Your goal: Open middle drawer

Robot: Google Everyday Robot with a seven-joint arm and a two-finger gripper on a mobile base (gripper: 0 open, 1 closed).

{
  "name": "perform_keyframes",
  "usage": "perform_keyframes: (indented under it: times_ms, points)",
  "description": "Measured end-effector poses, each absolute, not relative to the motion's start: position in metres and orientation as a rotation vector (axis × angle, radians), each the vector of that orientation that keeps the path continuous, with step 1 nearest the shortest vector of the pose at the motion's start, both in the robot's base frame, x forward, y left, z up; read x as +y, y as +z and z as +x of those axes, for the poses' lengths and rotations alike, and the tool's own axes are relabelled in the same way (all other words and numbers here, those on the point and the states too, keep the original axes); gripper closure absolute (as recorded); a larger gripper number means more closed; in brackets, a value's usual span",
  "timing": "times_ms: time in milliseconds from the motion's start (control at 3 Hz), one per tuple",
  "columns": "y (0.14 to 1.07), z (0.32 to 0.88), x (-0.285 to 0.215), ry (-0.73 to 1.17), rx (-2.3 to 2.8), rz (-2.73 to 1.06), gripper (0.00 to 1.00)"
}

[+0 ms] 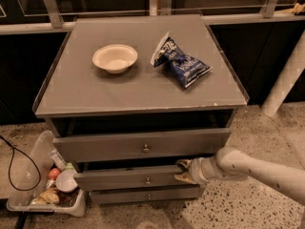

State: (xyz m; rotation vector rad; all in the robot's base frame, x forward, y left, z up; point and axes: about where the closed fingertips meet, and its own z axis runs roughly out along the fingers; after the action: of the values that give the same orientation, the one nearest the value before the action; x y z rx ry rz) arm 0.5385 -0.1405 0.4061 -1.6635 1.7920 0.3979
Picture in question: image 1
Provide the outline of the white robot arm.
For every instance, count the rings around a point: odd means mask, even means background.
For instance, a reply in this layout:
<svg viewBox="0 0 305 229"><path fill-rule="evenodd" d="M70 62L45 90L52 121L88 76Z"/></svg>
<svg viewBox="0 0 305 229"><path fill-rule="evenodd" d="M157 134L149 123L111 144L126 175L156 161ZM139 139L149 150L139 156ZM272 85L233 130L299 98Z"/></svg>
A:
<svg viewBox="0 0 305 229"><path fill-rule="evenodd" d="M277 78L261 110L273 116L305 69L305 32L298 39L284 69ZM183 168L175 179L190 184L207 185L211 179L234 180L252 177L280 194L305 204L305 171L256 159L230 147L221 148L208 158L180 159Z"/></svg>

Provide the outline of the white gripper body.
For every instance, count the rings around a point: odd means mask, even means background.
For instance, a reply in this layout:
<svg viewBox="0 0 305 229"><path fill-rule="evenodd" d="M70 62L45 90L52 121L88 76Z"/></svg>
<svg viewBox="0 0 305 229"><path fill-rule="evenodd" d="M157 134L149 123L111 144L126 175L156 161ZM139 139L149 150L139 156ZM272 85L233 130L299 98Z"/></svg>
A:
<svg viewBox="0 0 305 229"><path fill-rule="evenodd" d="M207 184L215 177L213 162L210 158L198 157L192 160L190 176L196 184Z"/></svg>

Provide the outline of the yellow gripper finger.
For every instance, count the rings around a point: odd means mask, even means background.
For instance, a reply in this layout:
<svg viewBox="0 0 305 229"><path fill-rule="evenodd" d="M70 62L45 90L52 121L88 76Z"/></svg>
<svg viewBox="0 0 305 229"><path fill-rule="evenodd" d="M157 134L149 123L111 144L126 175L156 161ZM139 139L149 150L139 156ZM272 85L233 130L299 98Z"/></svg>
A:
<svg viewBox="0 0 305 229"><path fill-rule="evenodd" d="M178 159L175 163L176 165L182 167L185 170L189 170L192 165L192 160L191 159Z"/></svg>
<svg viewBox="0 0 305 229"><path fill-rule="evenodd" d="M176 180L179 180L179 181L182 181L182 182L195 184L195 181L190 177L190 175L187 172L175 175L174 178Z"/></svg>

